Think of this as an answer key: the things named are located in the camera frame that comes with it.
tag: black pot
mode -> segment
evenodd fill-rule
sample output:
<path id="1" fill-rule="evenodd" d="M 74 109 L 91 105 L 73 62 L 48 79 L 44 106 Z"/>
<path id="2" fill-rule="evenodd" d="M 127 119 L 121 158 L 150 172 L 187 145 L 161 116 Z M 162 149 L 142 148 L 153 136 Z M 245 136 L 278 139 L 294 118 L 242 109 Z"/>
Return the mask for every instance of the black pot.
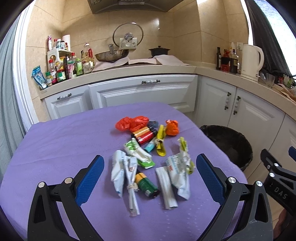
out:
<path id="1" fill-rule="evenodd" d="M 158 48 L 154 48 L 154 49 L 149 49 L 151 51 L 151 55 L 152 57 L 157 56 L 157 55 L 168 55 L 168 51 L 170 49 L 165 49 L 165 48 L 161 48 L 161 46 L 158 46 Z"/>

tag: electric kettle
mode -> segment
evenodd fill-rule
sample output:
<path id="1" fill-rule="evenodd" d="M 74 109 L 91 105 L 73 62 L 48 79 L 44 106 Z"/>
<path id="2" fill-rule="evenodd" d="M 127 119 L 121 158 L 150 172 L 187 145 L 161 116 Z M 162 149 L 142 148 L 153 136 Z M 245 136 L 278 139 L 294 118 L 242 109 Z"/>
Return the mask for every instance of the electric kettle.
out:
<path id="1" fill-rule="evenodd" d="M 241 77 L 258 82 L 259 70 L 264 63 L 264 53 L 261 48 L 244 44 L 242 49 Z"/>

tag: orange plastic bag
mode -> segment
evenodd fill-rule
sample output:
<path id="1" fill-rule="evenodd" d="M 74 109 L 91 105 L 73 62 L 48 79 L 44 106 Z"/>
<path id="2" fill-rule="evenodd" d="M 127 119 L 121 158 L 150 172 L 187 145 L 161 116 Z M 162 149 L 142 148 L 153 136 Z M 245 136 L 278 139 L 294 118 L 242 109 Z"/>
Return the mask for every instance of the orange plastic bag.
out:
<path id="1" fill-rule="evenodd" d="M 169 136 L 176 136 L 179 134 L 178 122 L 176 120 L 167 120 L 166 121 L 165 133 Z"/>
<path id="2" fill-rule="evenodd" d="M 147 126 L 149 118 L 145 116 L 137 116 L 135 118 L 130 118 L 126 116 L 122 118 L 119 122 L 115 124 L 115 128 L 119 131 L 130 130 L 131 132 L 135 132 L 145 126 Z"/>

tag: table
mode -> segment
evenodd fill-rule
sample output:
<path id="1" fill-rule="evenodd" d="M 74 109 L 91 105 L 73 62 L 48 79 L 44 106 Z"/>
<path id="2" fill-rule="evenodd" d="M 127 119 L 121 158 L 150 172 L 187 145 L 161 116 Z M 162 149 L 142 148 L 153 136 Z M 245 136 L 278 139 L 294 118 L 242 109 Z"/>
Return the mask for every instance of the table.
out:
<path id="1" fill-rule="evenodd" d="M 189 200 L 176 195 L 179 207 L 165 210 L 162 195 L 148 199 L 136 193 L 140 215 L 129 217 L 128 192 L 119 198 L 110 180 L 112 155 L 130 140 L 129 132 L 115 129 L 115 123 L 125 116 L 144 115 L 165 124 L 167 119 L 179 122 L 179 135 L 165 138 L 167 156 L 179 152 L 178 138 L 183 136 L 189 154 L 195 162 L 204 153 L 212 164 L 247 183 L 243 172 L 184 114 L 162 103 L 136 103 L 91 110 L 33 125 L 14 153 L 0 188 L 0 205 L 7 218 L 23 237 L 27 238 L 30 206 L 37 184 L 59 184 L 74 177 L 99 154 L 105 160 L 104 171 L 87 203 L 85 215 L 105 241 L 180 241 L 197 240 L 214 217 L 219 204 L 214 202 L 201 176 L 195 169 L 190 175 Z M 165 165 L 166 157 L 152 151 L 155 167 Z M 155 168 L 145 170 L 146 176 L 159 186 Z M 61 203 L 58 203 L 65 226 L 77 238 Z M 241 205 L 227 231 L 231 234 Z"/>

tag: cabinet handle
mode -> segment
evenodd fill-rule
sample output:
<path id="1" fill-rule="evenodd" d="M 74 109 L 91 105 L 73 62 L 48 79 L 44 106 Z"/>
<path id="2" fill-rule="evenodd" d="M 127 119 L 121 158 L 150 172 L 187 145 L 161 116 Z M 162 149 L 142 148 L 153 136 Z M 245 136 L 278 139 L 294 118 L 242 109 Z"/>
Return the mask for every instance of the cabinet handle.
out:
<path id="1" fill-rule="evenodd" d="M 60 99 L 65 99 L 67 97 L 70 97 L 72 95 L 72 93 L 68 94 L 68 95 L 65 95 L 65 96 L 60 96 L 57 98 L 57 100 L 60 100 Z"/>
<path id="2" fill-rule="evenodd" d="M 237 100 L 235 101 L 235 104 L 234 104 L 234 110 L 233 110 L 233 114 L 237 114 L 237 108 L 239 106 L 239 100 L 241 99 L 241 97 L 237 96 Z"/>
<path id="3" fill-rule="evenodd" d="M 224 110 L 227 110 L 228 109 L 229 96 L 231 96 L 231 93 L 230 92 L 227 93 Z"/>
<path id="4" fill-rule="evenodd" d="M 153 84 L 153 83 L 159 83 L 160 80 L 148 80 L 148 81 L 142 81 L 142 84 Z"/>

